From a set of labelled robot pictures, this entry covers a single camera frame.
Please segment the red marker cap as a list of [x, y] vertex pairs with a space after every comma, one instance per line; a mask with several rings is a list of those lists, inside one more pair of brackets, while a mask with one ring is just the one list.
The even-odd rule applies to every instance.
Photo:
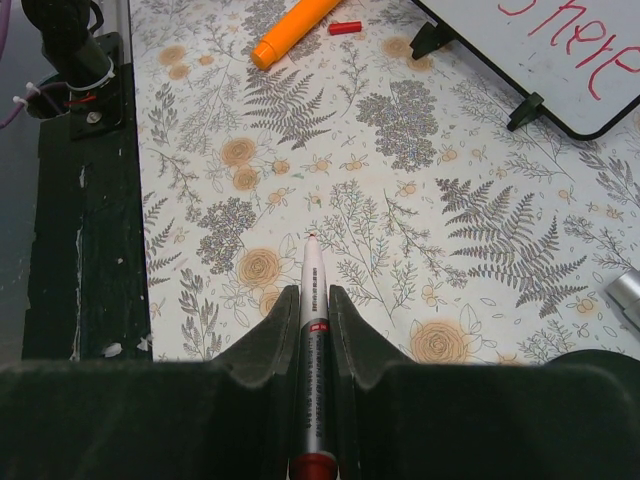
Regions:
[[334, 22], [328, 26], [328, 33], [332, 36], [358, 33], [362, 31], [361, 21]]

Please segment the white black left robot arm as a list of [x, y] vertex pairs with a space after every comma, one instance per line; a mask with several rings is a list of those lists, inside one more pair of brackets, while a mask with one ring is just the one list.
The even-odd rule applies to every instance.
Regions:
[[24, 0], [21, 4], [41, 33], [44, 57], [71, 90], [90, 91], [115, 77], [113, 61], [94, 38], [104, 24], [95, 1]]

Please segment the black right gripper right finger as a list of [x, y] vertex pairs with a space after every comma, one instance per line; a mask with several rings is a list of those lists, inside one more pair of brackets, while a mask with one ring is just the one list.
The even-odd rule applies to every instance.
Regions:
[[344, 479], [635, 479], [639, 372], [419, 364], [329, 291]]

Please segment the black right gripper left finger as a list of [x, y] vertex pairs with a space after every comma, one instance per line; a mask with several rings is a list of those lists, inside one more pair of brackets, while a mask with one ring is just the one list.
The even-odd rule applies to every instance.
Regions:
[[282, 479], [299, 292], [207, 362], [38, 361], [1, 371], [5, 479]]

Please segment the black framed whiteboard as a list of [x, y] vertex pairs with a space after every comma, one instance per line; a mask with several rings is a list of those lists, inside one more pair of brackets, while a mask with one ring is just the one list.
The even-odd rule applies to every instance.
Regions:
[[540, 116], [572, 139], [602, 136], [639, 105], [636, 1], [420, 1], [417, 5], [436, 24], [451, 28], [456, 40], [523, 100], [539, 94], [544, 99]]

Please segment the red white marker pen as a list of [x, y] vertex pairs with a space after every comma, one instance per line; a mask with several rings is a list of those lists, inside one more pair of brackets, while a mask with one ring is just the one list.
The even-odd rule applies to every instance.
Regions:
[[299, 320], [289, 477], [335, 479], [338, 462], [328, 292], [322, 248], [314, 235], [304, 248]]

